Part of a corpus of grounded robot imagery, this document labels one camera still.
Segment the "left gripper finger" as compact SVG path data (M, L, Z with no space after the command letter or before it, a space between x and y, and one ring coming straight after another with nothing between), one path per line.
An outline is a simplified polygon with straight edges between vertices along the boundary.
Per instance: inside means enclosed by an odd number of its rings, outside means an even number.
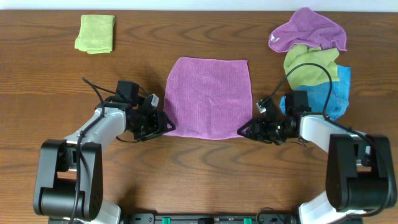
M170 118L167 116L167 113L164 112L164 118L165 118L165 127L167 129L175 129L175 124L170 120Z
M175 128L161 128L161 129L157 129L157 130L151 131L151 132L149 132L149 133L143 134L143 135L140 137L139 140L140 140L141 142L148 141L148 140L150 140L150 139L157 138L157 137L159 137L159 136L161 136L161 135L163 135L163 134L165 134L165 133L168 133L168 132L171 132L171 131L174 131L174 130L175 130Z

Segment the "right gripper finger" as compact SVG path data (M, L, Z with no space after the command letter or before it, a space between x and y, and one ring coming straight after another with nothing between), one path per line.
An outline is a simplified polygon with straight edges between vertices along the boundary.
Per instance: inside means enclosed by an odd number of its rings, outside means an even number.
M245 138L250 139L250 140L258 141L258 142L262 142L262 143L267 144L267 141L264 140L263 137L262 137L261 135L253 134L253 133L249 133L249 134L247 134L247 133L241 133L241 135L242 135L243 137L245 137Z
M252 136L252 123L253 120L249 120L237 130L237 134L240 136Z

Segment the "purple microfiber cloth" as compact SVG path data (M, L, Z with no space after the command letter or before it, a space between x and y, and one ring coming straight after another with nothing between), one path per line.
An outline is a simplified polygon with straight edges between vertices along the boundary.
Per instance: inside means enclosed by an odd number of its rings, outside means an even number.
M165 87L164 111L171 136L224 140L252 119L247 60L180 57Z

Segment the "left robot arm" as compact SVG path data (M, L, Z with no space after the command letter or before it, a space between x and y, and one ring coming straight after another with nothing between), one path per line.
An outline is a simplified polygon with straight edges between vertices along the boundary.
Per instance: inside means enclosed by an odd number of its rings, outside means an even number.
M166 113L153 105L98 105L78 131L41 145L34 212L69 223L119 223L121 208L103 197L103 153L125 131L143 142L174 129Z

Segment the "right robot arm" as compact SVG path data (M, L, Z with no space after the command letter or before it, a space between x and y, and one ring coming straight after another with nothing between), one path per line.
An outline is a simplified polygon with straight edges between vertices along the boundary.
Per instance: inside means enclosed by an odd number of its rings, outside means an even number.
M286 119L278 119L271 100L259 102L263 118L252 119L237 133L266 144L289 138L312 142L328 154L325 191L303 203L290 223L338 223L373 216L397 202L397 187L388 138L344 128L307 100L285 99Z

